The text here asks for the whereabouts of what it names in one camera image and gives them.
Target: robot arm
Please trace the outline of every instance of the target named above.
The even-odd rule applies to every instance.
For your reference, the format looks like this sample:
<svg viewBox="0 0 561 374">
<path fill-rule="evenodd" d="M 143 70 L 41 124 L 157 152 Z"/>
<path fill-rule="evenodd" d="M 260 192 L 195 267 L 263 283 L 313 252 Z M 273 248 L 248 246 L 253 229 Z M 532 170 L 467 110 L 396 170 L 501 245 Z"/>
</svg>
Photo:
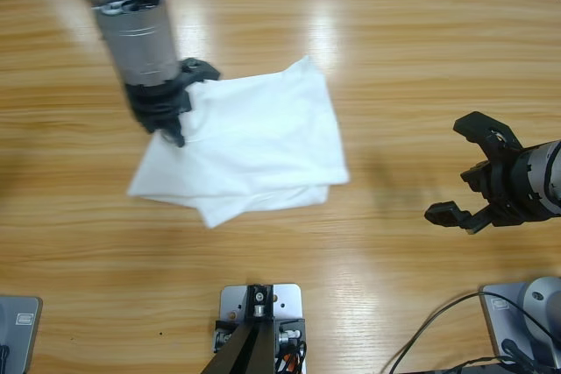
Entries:
<svg viewBox="0 0 561 374">
<path fill-rule="evenodd" d="M 166 0 L 89 0 L 136 119 L 184 146 L 179 115 L 190 111 L 185 87 L 218 79 L 208 63 L 178 61 Z"/>
</svg>

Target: wooden table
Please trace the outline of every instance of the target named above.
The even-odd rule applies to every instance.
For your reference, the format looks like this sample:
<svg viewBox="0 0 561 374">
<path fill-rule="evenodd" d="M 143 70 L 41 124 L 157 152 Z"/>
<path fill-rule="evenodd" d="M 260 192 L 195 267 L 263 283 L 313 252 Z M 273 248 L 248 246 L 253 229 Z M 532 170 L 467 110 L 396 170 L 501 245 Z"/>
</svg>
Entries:
<svg viewBox="0 0 561 374">
<path fill-rule="evenodd" d="M 0 0 L 0 292 L 44 302 L 33 373 L 197 373 L 225 285 L 302 287 L 309 372 L 379 372 L 435 308 L 561 275 L 560 221 L 477 236 L 423 219 L 484 203 L 452 131 L 480 110 L 525 145 L 559 138 L 561 0 L 170 0 L 181 56 L 225 78 L 310 54 L 352 182 L 323 206 L 207 230 L 125 192 L 149 137 L 82 0 Z M 480 303 L 431 327 L 400 370 L 490 355 Z"/>
</svg>

